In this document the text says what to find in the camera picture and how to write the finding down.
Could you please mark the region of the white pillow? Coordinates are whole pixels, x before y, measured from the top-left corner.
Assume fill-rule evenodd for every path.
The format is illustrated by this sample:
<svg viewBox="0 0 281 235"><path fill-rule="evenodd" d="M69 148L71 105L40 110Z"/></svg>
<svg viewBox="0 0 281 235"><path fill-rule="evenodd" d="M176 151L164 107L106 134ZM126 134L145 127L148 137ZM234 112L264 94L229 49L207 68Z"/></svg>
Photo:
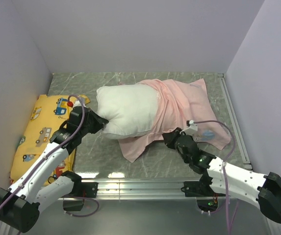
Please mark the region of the white pillow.
<svg viewBox="0 0 281 235"><path fill-rule="evenodd" d="M148 134L155 121L159 94L144 84L103 86L97 90L97 114L108 120L102 134L122 140Z"/></svg>

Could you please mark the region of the purple princess print pillowcase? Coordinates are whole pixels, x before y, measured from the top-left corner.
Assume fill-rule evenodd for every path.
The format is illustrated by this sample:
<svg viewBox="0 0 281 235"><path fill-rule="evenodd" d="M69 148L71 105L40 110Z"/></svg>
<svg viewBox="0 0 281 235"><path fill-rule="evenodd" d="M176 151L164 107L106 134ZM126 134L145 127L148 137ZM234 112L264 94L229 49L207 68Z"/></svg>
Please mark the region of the purple princess print pillowcase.
<svg viewBox="0 0 281 235"><path fill-rule="evenodd" d="M219 150L230 143L230 135L216 123L204 79L191 83L152 79L143 80L141 84L157 91L158 109L148 134L119 140L123 157L129 162L134 162L153 141L163 140L164 133L170 133L178 127L184 129L189 120L198 124L198 130L193 135L196 140L212 144Z"/></svg>

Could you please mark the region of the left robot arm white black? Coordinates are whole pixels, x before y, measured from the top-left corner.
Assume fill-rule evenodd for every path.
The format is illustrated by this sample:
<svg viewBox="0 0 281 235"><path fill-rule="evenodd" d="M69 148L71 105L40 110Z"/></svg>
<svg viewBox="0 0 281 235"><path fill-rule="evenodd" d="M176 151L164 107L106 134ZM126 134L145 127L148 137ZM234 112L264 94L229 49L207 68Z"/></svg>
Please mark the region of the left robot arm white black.
<svg viewBox="0 0 281 235"><path fill-rule="evenodd" d="M81 144L87 134L95 134L108 124L90 108L74 107L69 118L53 133L36 162L8 189L0 188L0 221L19 232L28 232L39 215L63 196L82 196L82 178L65 171L44 186L53 171Z"/></svg>

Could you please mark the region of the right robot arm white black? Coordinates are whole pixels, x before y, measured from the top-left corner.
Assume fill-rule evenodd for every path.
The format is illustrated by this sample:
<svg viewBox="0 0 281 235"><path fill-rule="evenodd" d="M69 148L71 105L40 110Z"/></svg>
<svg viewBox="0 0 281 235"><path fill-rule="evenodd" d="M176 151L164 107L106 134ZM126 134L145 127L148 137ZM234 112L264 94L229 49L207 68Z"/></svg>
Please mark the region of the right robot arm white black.
<svg viewBox="0 0 281 235"><path fill-rule="evenodd" d="M227 194L257 207L270 220L281 224L281 176L255 173L225 163L199 149L192 136L180 128L162 135L165 145L176 150L184 163L201 175L199 189L203 195Z"/></svg>

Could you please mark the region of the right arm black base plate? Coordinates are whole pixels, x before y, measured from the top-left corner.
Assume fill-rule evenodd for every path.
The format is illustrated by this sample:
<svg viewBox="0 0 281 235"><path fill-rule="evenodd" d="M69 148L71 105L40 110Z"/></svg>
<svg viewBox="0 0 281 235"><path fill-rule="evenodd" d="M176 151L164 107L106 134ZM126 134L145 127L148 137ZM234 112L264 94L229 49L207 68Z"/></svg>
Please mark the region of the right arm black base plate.
<svg viewBox="0 0 281 235"><path fill-rule="evenodd" d="M185 197L212 197L215 195L209 184L199 181L185 181L180 190L185 194Z"/></svg>

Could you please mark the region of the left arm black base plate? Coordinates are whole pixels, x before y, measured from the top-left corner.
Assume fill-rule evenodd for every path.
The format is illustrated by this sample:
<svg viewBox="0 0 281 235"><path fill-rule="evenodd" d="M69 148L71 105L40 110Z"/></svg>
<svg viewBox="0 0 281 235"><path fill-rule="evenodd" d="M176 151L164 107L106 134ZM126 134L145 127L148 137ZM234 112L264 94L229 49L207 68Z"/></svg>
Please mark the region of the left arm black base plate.
<svg viewBox="0 0 281 235"><path fill-rule="evenodd" d="M99 183L97 182L82 182L80 184L79 193L77 195L86 198L96 198L98 185Z"/></svg>

